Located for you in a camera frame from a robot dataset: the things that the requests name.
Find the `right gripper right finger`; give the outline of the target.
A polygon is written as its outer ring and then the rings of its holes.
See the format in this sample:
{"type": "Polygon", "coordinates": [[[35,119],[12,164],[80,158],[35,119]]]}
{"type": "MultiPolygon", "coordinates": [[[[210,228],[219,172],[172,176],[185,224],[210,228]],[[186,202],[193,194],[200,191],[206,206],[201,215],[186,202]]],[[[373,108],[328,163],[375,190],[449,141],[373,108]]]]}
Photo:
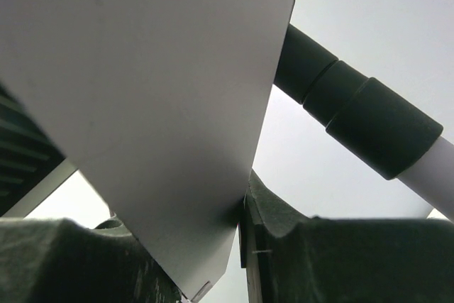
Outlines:
{"type": "Polygon", "coordinates": [[[252,173],[239,223],[250,302],[452,302],[453,225],[309,218],[252,173]]]}

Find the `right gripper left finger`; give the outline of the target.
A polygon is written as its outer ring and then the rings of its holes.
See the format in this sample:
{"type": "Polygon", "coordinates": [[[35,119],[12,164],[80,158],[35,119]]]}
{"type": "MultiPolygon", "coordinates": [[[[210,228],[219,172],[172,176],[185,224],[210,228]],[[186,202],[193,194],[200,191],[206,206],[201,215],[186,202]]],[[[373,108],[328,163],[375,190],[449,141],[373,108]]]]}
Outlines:
{"type": "Polygon", "coordinates": [[[117,219],[1,220],[2,302],[180,302],[181,293],[117,219]]]}

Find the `lilac music stand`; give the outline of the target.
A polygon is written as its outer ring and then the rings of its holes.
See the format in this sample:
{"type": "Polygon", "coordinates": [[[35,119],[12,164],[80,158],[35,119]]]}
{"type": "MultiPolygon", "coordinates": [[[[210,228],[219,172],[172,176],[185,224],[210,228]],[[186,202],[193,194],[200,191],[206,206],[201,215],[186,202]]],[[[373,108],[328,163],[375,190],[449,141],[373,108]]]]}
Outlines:
{"type": "Polygon", "coordinates": [[[303,215],[453,225],[453,0],[1,0],[1,137],[74,166],[181,293],[249,179],[303,215]]]}

